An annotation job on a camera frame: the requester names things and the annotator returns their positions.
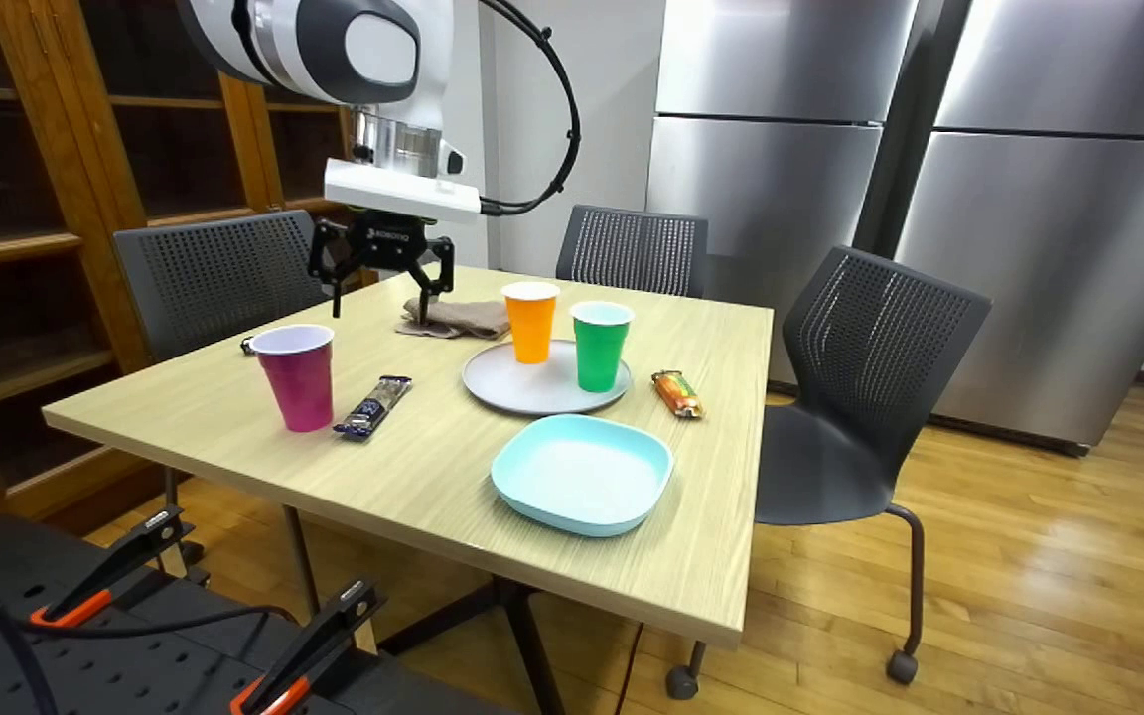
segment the white plate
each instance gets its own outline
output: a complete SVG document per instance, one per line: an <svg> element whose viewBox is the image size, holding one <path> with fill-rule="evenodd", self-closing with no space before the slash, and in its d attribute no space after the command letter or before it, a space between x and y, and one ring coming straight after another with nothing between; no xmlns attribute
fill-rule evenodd
<svg viewBox="0 0 1144 715"><path fill-rule="evenodd" d="M506 414L588 414L620 400L620 395L630 385L628 367L620 363L616 385L609 395L583 395L575 385L575 345L552 344L544 367L522 367L512 345L489 345L475 355L462 385Z"/></svg>
<svg viewBox="0 0 1144 715"><path fill-rule="evenodd" d="M531 423L494 461L494 488L507 510L596 539L638 530L669 479L662 440L596 419Z"/></svg>

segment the refrigerator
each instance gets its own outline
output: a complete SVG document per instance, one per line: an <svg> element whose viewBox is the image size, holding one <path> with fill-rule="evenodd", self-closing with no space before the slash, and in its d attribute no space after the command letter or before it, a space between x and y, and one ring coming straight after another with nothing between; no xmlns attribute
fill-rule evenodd
<svg viewBox="0 0 1144 715"><path fill-rule="evenodd" d="M1144 367L1144 0L973 0L896 261L992 297L939 414L1088 455Z"/></svg>
<svg viewBox="0 0 1144 715"><path fill-rule="evenodd" d="M781 320L850 248L914 0L669 0L647 212L708 218L708 297ZM769 383L792 385L775 340Z"/></svg>

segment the wooden floor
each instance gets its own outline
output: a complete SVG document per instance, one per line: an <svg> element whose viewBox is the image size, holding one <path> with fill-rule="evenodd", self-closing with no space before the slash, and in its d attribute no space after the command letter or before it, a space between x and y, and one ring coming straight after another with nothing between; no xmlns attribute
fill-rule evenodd
<svg viewBox="0 0 1144 715"><path fill-rule="evenodd" d="M931 532L931 606L914 688L887 657L904 627L904 530L757 530L747 634L710 647L692 704L662 696L687 640L535 600L573 715L596 710L1141 710L1144 715L1144 385L1088 459L931 428L903 480ZM187 480L187 521L205 546L209 588L302 612L278 505ZM106 546L130 517L93 532ZM322 588L368 575L392 634L482 573L311 521ZM499 618L406 657L408 668L531 710Z"/></svg>

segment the green cup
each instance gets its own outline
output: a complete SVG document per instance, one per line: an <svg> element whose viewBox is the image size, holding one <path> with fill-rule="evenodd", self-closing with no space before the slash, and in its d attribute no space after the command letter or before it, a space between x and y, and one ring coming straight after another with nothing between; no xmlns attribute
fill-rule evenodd
<svg viewBox="0 0 1144 715"><path fill-rule="evenodd" d="M575 336L575 385L583 395L616 390L616 371L624 355L628 325L637 310L616 302L575 302L573 336Z"/></svg>

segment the wooden tabletop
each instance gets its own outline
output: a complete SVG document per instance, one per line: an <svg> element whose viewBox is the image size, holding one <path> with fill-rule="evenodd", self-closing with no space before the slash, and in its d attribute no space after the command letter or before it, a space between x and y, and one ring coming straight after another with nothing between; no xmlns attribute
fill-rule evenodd
<svg viewBox="0 0 1144 715"><path fill-rule="evenodd" d="M446 302L494 302L522 276L457 269ZM744 634L769 310L560 283L569 308L624 302L637 325L624 363L637 385L596 419L661 436L675 479L628 537L563 537L507 513L489 467L531 419L482 404L462 371L494 344L397 336L417 285L384 280L283 322L335 325L335 408L346 419L381 375L408 375L414 395L368 445L285 432L271 385L237 344L160 363L130 377L44 404L52 428L266 493L278 505L414 546L482 573L522 581L650 627L732 643ZM702 423L675 423L650 395L655 371L682 371Z"/></svg>

